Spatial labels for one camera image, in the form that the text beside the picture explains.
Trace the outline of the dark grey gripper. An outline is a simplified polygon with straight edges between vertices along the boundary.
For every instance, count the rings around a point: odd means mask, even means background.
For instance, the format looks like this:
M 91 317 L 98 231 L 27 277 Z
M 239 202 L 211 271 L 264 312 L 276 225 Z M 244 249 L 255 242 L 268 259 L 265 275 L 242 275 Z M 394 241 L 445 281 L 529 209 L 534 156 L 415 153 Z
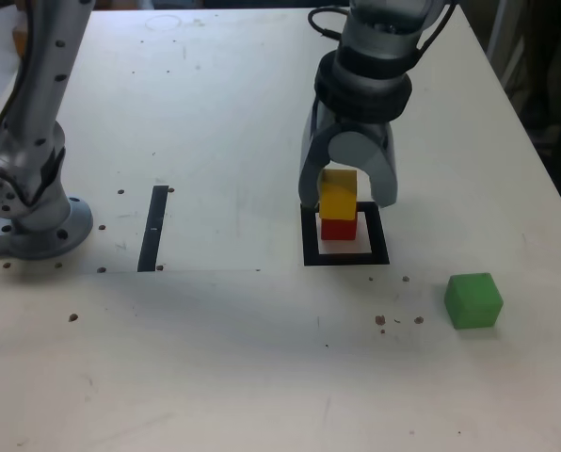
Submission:
M 333 113 L 315 98 L 302 139 L 298 177 L 302 206 L 314 208 L 319 203 L 319 179 L 330 160 L 366 173 L 371 196 L 379 207 L 396 203 L 398 183 L 391 126 L 337 122 Z

